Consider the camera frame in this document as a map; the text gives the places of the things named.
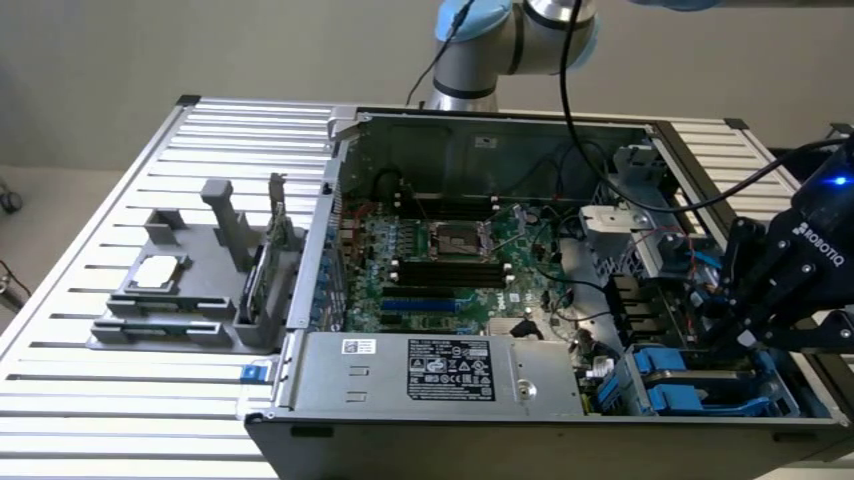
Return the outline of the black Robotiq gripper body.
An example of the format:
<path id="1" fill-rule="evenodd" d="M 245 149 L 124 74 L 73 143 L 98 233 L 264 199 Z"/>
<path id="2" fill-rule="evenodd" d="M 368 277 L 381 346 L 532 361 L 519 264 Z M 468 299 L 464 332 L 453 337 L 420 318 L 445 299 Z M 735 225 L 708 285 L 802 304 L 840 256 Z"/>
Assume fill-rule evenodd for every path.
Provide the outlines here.
<path id="1" fill-rule="evenodd" d="M 852 314 L 852 204 L 798 202 L 770 223 L 748 280 L 746 326 Z"/>

